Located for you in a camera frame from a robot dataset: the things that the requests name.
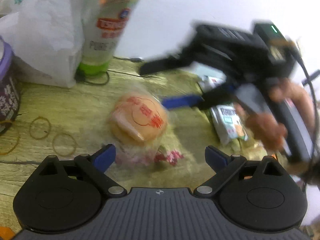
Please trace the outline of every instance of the purple container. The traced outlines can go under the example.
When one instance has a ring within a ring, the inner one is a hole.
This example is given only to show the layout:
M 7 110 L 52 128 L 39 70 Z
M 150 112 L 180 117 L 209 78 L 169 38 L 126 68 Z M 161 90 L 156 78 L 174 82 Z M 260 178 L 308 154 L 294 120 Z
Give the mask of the purple container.
M 10 67 L 12 56 L 10 45 L 0 38 L 0 121 L 13 121 L 20 106 L 20 95 Z M 10 126 L 10 123 L 0 124 L 0 134 L 8 130 Z

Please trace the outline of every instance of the plastic wrapped bun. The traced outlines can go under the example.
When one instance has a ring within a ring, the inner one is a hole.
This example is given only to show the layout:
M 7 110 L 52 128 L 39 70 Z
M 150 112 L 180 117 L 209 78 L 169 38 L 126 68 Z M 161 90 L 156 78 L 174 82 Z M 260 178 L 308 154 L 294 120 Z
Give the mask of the plastic wrapped bun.
M 117 161 L 153 162 L 167 124 L 166 110 L 150 94 L 129 92 L 121 96 L 110 117 L 111 131 L 120 142 Z

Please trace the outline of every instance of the white wall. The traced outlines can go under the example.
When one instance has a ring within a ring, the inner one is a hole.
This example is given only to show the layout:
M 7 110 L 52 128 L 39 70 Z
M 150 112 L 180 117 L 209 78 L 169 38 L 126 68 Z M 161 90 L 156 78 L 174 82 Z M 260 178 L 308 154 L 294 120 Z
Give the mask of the white wall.
M 121 57 L 150 58 L 175 50 L 194 20 L 250 30 L 253 19 L 271 20 L 300 44 L 308 71 L 320 68 L 320 0 L 141 0 L 116 51 Z M 303 79 L 297 70 L 294 80 Z

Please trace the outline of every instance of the rubber band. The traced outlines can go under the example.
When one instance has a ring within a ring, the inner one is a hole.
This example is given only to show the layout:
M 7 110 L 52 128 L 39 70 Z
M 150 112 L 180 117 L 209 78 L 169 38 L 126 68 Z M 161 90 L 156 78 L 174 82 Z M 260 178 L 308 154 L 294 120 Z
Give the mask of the rubber band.
M 11 123 L 12 126 L 13 126 L 13 122 L 11 120 L 4 120 L 4 121 L 0 121 L 0 124 L 3 124 L 3 123 Z M 20 141 L 20 133 L 19 133 L 19 130 L 16 128 L 17 132 L 18 132 L 18 137 L 17 137 L 17 141 L 16 141 L 16 144 L 7 152 L 0 152 L 0 155 L 7 155 L 9 154 L 10 152 L 12 152 L 19 144 L 19 141 Z
M 47 121 L 48 124 L 49 124 L 49 129 L 48 129 L 47 134 L 45 134 L 44 136 L 42 136 L 42 137 L 34 137 L 34 136 L 31 134 L 31 127 L 32 127 L 32 124 L 33 124 L 36 120 L 39 120 L 39 119 Z M 47 118 L 42 117 L 42 116 L 39 116 L 39 117 L 37 117 L 36 119 L 34 119 L 34 120 L 31 122 L 30 126 L 29 126 L 29 134 L 30 134 L 30 137 L 33 138 L 33 139 L 35 139 L 35 140 L 43 140 L 43 139 L 47 138 L 47 137 L 49 136 L 50 131 L 51 131 L 51 123 L 50 123 L 50 121 L 49 121 Z
M 70 153 L 68 153 L 68 154 L 58 153 L 57 150 L 56 150 L 55 147 L 54 147 L 54 142 L 55 142 L 56 138 L 57 138 L 58 136 L 60 136 L 60 135 L 69 136 L 69 137 L 74 141 L 73 149 L 72 149 L 72 151 L 71 151 Z M 73 138 L 73 136 L 72 136 L 71 134 L 61 132 L 61 133 L 57 133 L 57 134 L 54 136 L 54 138 L 53 138 L 53 140 L 52 140 L 52 148 L 53 148 L 53 151 L 55 152 L 55 154 L 57 154 L 57 155 L 59 155 L 59 156 L 65 157 L 65 156 L 72 155 L 72 154 L 74 154 L 74 153 L 76 152 L 77 142 L 76 142 L 76 140 Z

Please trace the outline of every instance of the purple lid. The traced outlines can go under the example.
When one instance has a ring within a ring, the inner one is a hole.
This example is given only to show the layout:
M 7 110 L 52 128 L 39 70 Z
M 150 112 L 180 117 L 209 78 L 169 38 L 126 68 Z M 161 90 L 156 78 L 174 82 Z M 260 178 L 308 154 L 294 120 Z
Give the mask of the purple lid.
M 9 70 L 12 59 L 12 49 L 8 43 L 0 38 L 0 81 Z

